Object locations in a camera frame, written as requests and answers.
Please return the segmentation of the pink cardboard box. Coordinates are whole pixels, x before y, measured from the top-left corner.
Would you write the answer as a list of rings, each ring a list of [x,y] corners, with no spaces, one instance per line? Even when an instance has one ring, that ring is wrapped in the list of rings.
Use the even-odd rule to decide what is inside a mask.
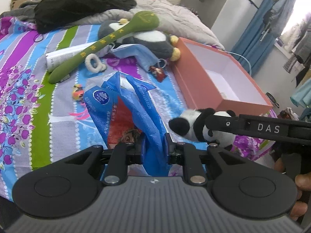
[[[179,38],[176,46],[181,55],[171,69],[188,108],[255,116],[272,109],[268,97],[230,54],[186,38]]]

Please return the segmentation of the grey penguin plush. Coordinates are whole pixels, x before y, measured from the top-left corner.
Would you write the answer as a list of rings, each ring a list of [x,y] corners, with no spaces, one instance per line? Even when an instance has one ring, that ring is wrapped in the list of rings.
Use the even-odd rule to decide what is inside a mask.
[[[129,23],[129,21],[126,18],[122,18],[118,21],[108,20],[103,22],[98,31],[98,39],[119,30],[127,23]],[[174,62],[181,56],[179,48],[176,47],[178,40],[179,38],[175,35],[168,35],[158,30],[150,30],[128,34],[116,40],[114,43],[116,46],[123,44],[141,44],[149,48],[156,57]]]

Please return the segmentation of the grey quilt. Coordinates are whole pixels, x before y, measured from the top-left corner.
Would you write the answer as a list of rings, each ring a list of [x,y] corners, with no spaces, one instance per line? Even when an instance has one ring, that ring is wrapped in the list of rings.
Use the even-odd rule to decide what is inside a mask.
[[[135,0],[136,7],[129,11],[112,9],[103,13],[85,17],[67,26],[101,24],[108,20],[131,20],[135,13],[148,10],[154,12],[159,18],[160,24],[157,30],[177,37],[191,39],[198,43],[208,44],[223,49],[224,46],[215,34],[202,21],[185,7],[173,5],[167,0]],[[35,23],[34,9],[38,3],[28,3],[16,10],[3,12],[1,17],[15,17],[22,22]]]

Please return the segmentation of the blue plastic bag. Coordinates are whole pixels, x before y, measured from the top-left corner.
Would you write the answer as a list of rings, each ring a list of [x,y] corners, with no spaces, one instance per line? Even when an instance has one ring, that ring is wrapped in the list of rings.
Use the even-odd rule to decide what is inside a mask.
[[[167,176],[164,135],[167,132],[149,92],[155,86],[123,72],[86,81],[83,99],[87,111],[108,148],[135,143],[146,135],[143,167],[148,175]]]

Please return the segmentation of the white scrunchie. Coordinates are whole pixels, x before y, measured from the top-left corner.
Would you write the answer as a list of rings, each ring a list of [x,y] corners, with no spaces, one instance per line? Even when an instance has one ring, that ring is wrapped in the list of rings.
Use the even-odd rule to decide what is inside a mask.
[[[85,59],[85,66],[89,72],[97,74],[104,72],[107,66],[101,62],[100,58],[96,54],[89,54]]]

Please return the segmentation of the blue face mask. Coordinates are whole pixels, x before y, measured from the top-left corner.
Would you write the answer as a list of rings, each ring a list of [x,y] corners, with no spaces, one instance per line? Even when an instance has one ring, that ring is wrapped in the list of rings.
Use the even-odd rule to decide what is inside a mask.
[[[139,66],[145,71],[150,72],[150,67],[165,68],[167,61],[155,56],[149,48],[141,44],[123,44],[119,47],[110,49],[110,53],[117,58],[135,57]]]

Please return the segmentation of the white folded towel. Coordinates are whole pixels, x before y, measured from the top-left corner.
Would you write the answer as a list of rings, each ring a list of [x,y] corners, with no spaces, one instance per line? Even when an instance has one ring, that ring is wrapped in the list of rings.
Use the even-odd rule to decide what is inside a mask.
[[[73,56],[81,52],[82,50],[86,49],[91,44],[94,44],[94,42],[71,46],[71,47],[63,48],[63,49],[45,54],[47,71],[51,73],[58,66],[60,66],[63,62],[72,58]],[[104,47],[98,52],[96,52],[95,54],[99,58],[102,58],[106,53],[107,53],[107,48]]]

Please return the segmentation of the blue curtain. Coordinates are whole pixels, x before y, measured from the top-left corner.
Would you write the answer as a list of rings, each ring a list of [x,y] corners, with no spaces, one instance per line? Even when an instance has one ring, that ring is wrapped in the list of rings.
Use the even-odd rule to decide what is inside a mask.
[[[264,15],[272,6],[273,0],[263,0],[246,30],[231,50],[233,57],[247,73],[251,73],[252,77],[259,71],[276,41],[270,33],[261,39],[261,33],[265,28]]]

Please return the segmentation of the small red candy packet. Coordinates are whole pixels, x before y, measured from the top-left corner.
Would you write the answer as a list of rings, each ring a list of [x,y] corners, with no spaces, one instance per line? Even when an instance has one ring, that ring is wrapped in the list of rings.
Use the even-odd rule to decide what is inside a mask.
[[[156,67],[156,66],[150,66],[149,70],[150,70],[150,73],[152,74],[152,76],[158,82],[162,82],[167,77],[163,68]]]

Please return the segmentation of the red foil snack packet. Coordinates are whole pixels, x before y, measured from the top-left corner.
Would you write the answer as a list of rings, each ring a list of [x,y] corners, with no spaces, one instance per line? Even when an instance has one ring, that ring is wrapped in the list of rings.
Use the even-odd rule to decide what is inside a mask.
[[[107,137],[108,149],[113,149],[118,143],[136,143],[141,133],[133,122],[131,111],[118,96],[118,101],[112,108]]]

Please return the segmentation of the black garment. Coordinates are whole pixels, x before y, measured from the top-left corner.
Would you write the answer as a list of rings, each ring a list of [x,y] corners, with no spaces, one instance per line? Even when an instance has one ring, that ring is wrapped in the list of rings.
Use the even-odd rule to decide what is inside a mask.
[[[41,0],[34,9],[37,31],[48,33],[88,16],[119,9],[129,11],[135,0]]]

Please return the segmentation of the small panda plush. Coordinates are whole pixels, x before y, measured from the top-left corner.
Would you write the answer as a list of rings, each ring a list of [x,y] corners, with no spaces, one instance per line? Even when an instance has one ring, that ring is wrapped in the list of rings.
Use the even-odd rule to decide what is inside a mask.
[[[208,116],[235,117],[232,110],[215,111],[212,108],[191,110],[187,109],[179,117],[169,120],[169,128],[177,135],[194,142],[206,142],[207,144],[218,144],[220,147],[230,151],[235,141],[234,134],[207,129],[205,120]]]

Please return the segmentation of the colourful striped bedsheet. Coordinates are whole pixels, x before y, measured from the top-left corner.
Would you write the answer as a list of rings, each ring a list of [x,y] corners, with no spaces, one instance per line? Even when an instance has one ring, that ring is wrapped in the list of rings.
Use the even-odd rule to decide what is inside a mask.
[[[103,139],[75,85],[92,74],[81,65],[59,84],[48,82],[49,52],[96,41],[98,25],[39,34],[34,24],[1,19],[1,197],[12,199],[17,179]]]

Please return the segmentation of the green plush massage stick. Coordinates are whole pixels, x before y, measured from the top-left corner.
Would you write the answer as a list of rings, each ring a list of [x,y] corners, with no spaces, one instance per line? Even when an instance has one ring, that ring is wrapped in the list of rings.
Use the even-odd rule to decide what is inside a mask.
[[[129,21],[129,23],[99,39],[97,42],[89,45],[87,48],[75,54],[67,61],[61,63],[51,72],[48,78],[48,82],[50,84],[59,83],[64,77],[78,68],[78,66],[85,61],[85,58],[88,55],[95,54],[117,39],[120,39],[121,37],[124,37],[130,33],[154,30],[159,26],[159,24],[160,21],[154,12],[147,10],[137,12]]]

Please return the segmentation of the small orange toy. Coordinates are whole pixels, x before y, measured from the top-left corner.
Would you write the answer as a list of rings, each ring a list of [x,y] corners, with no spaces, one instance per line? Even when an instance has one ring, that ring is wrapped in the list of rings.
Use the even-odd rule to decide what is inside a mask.
[[[81,84],[75,84],[73,86],[72,98],[76,101],[82,101],[84,95],[83,86]]]

